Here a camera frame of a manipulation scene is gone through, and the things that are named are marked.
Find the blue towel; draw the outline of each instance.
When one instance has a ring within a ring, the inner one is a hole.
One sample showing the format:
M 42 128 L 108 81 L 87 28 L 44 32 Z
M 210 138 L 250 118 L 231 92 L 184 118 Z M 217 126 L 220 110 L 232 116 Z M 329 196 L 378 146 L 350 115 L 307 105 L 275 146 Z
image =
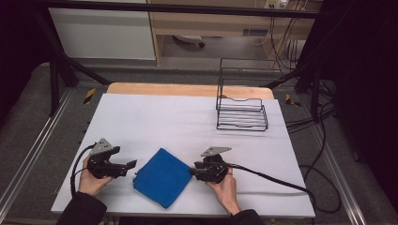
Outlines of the blue towel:
M 189 167 L 161 148 L 132 182 L 135 189 L 168 208 L 190 180 Z

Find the wire rack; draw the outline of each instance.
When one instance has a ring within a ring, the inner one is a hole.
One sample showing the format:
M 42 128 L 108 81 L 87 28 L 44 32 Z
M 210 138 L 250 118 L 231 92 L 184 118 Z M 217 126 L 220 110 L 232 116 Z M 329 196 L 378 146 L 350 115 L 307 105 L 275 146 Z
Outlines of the wire rack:
M 282 77 L 280 67 L 278 68 L 258 68 L 258 67 L 224 67 L 226 60 L 252 60 L 252 59 L 233 59 L 222 58 L 220 62 L 219 83 L 217 90 L 217 129 L 265 131 L 268 129 L 268 119 L 266 109 L 261 98 L 232 98 L 223 92 L 226 83 L 246 83 L 275 81 L 270 78 L 243 78 L 246 72 L 267 72 L 277 73 Z M 239 78 L 226 78 L 225 71 L 238 74 Z

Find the white table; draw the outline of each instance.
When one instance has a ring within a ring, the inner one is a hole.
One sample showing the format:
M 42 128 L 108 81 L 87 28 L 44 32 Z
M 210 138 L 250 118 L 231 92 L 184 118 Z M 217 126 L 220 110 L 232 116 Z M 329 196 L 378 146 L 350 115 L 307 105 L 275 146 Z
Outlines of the white table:
M 279 103 L 269 99 L 263 102 L 269 122 L 267 131 L 226 131 L 216 129 L 214 97 L 104 94 L 76 157 L 104 137 L 121 147 L 120 153 L 111 157 L 113 163 L 138 159 L 136 168 L 108 184 L 98 196 L 108 206 L 109 214 L 226 217 L 212 190 L 194 177 L 168 209 L 135 190 L 131 181 L 161 147 L 193 167 L 209 146 L 230 146 L 231 151 L 222 153 L 226 162 L 305 187 Z M 61 213 L 71 198 L 70 173 L 71 169 L 54 202 L 55 213 Z M 242 209 L 253 208 L 262 217 L 314 217 L 307 194 L 244 171 L 234 170 L 234 176 Z

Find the sleeve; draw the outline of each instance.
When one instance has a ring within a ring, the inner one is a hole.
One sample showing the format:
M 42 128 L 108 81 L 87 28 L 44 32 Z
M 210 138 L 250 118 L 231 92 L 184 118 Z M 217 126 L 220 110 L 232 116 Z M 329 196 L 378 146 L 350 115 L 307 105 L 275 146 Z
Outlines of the sleeve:
M 253 209 L 241 211 L 230 217 L 233 225 L 265 225 L 265 222 Z
M 77 192 L 65 208 L 56 225 L 98 225 L 106 212 L 106 205 L 100 200 Z

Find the human hand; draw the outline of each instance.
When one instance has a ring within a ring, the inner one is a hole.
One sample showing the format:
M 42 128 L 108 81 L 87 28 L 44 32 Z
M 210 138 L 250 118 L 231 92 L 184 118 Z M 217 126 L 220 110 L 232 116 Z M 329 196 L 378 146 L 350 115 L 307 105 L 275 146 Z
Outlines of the human hand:
M 111 182 L 114 178 L 111 176 L 106 176 L 102 179 L 96 178 L 91 172 L 86 169 L 89 157 L 83 160 L 83 170 L 80 176 L 79 191 L 82 193 L 89 194 L 96 197 L 103 187 Z
M 228 168 L 228 174 L 219 183 L 206 182 L 216 194 L 217 201 L 230 215 L 240 212 L 237 205 L 237 180 L 232 175 L 232 168 Z

